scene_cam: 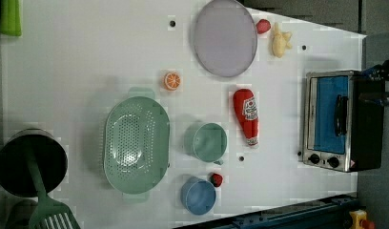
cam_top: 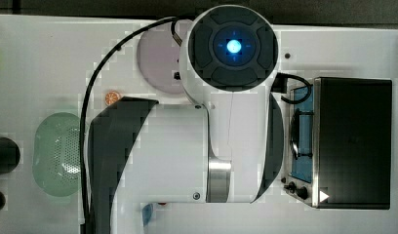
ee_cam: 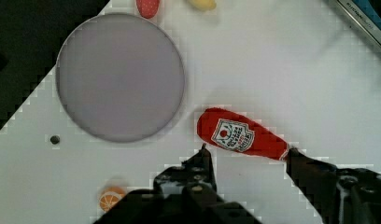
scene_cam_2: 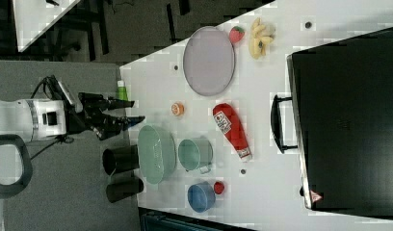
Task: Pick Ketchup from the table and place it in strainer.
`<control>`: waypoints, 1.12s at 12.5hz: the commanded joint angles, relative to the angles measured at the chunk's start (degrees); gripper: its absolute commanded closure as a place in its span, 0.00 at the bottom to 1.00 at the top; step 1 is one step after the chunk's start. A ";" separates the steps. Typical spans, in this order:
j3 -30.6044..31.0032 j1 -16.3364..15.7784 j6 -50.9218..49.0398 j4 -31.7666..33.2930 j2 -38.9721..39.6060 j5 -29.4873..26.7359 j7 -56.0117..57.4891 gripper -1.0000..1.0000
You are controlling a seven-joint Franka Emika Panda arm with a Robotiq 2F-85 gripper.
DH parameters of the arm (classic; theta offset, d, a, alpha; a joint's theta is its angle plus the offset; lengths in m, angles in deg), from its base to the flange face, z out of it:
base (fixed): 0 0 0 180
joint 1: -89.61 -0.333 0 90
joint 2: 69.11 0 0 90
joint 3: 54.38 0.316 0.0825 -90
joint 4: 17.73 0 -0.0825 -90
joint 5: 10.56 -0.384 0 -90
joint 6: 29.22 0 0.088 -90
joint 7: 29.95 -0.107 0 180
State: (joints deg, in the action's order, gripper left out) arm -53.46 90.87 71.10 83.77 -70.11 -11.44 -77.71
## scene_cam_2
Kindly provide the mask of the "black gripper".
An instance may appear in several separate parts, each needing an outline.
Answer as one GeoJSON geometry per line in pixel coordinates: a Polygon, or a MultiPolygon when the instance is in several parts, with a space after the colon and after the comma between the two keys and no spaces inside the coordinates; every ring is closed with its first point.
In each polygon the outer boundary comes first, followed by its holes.
{"type": "Polygon", "coordinates": [[[79,102],[83,106],[80,113],[68,112],[66,114],[66,131],[69,135],[80,134],[91,130],[104,141],[109,139],[113,132],[127,130],[145,120],[140,116],[109,116],[106,110],[132,108],[134,101],[105,98],[102,94],[78,93],[79,102]]]}

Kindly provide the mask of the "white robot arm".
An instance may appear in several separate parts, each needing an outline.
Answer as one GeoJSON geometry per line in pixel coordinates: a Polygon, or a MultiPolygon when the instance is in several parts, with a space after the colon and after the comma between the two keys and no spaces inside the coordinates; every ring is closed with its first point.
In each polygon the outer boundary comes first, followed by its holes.
{"type": "Polygon", "coordinates": [[[143,122],[140,116],[113,116],[114,109],[130,108],[132,101],[104,98],[100,94],[79,94],[70,102],[61,97],[51,99],[0,100],[0,156],[16,155],[20,174],[10,184],[0,181],[0,199],[11,198],[30,183],[32,160],[27,144],[34,141],[66,141],[69,135],[93,131],[104,141],[143,122]]]}

